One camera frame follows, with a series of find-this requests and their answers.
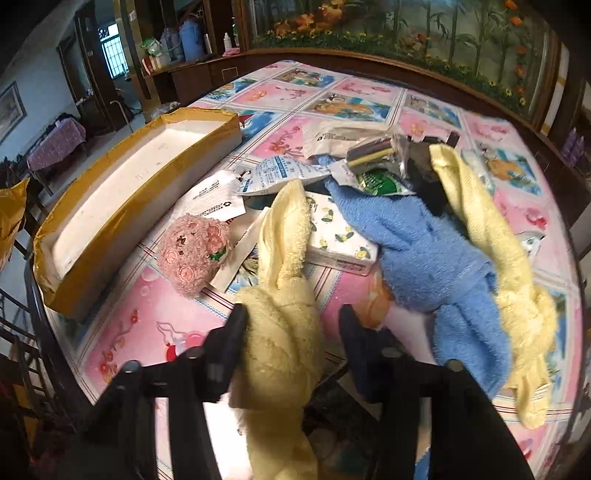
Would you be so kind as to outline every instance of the pink teddy bear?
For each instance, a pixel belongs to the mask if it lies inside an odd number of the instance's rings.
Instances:
[[[157,262],[174,288],[193,298],[213,278],[231,250],[229,225],[188,213],[164,232]]]

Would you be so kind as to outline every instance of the plastic bag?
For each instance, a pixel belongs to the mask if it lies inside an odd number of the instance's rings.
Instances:
[[[27,205],[29,179],[9,189],[0,189],[0,271],[10,260],[12,246]]]
[[[152,118],[152,120],[156,120],[159,116],[162,116],[165,113],[170,113],[173,110],[176,110],[180,105],[181,104],[178,102],[163,103],[156,110],[154,110],[152,112],[150,117]]]
[[[357,174],[385,169],[404,179],[407,176],[409,141],[397,127],[372,135],[347,150],[349,169]]]
[[[348,167],[345,159],[329,165],[330,174],[341,186],[352,187],[371,196],[413,195],[396,175],[385,168],[375,168],[361,174],[355,174]]]
[[[302,128],[304,158],[330,155],[344,158],[361,141],[387,132],[391,127],[376,122],[326,120],[309,122]]]
[[[330,175],[327,167],[308,165],[282,155],[260,162],[254,170],[242,176],[240,195],[266,195],[278,193],[290,180],[300,179],[304,185],[325,179]]]

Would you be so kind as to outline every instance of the window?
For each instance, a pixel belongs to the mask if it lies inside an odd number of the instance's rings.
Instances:
[[[129,68],[127,66],[127,61],[125,60],[125,54],[123,53],[123,46],[121,45],[121,39],[119,38],[117,24],[100,29],[99,38],[111,78],[123,75],[129,70]]]

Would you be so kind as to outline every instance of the brown packing tape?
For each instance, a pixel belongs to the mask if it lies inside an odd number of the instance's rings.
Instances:
[[[0,271],[8,263],[27,205],[29,179],[9,189],[0,189]]]
[[[185,120],[219,121],[224,124],[186,149],[146,181],[102,226],[71,269],[60,280],[51,258],[51,247],[61,228],[86,201],[93,188],[107,178],[121,157],[129,155],[130,152],[145,144],[148,137],[157,135],[167,124]],[[191,167],[195,166],[196,158],[213,151],[216,144],[220,142],[237,139],[239,143],[240,138],[238,116],[235,113],[222,110],[181,108],[168,115],[163,115],[135,131],[98,159],[66,190],[35,236],[34,274],[43,292],[45,304],[67,317],[84,315],[85,312],[80,310],[79,304],[88,304],[98,297],[100,291],[96,291],[96,288],[93,289],[93,285],[96,285],[97,288],[104,287],[103,284],[109,281],[109,278],[104,278],[105,275],[97,266],[97,259],[100,261],[100,259],[114,257],[123,262],[129,251],[122,254],[118,251],[117,246],[124,240],[125,232],[128,232],[130,228],[133,228],[134,223],[138,222],[138,218],[145,220],[145,215],[149,215],[146,208],[154,205],[156,193],[161,195],[166,191],[167,195],[176,194],[177,192],[171,192],[168,189],[169,186],[173,184],[175,179],[185,175]],[[231,147],[235,148],[236,146],[235,141]],[[221,155],[219,160],[231,149]],[[178,192],[176,199],[186,190],[188,188],[183,192]]]

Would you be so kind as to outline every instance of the cardboard box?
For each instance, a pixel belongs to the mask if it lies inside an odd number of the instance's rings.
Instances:
[[[35,236],[45,305],[82,320],[156,221],[241,141],[235,113],[181,108],[98,159]]]

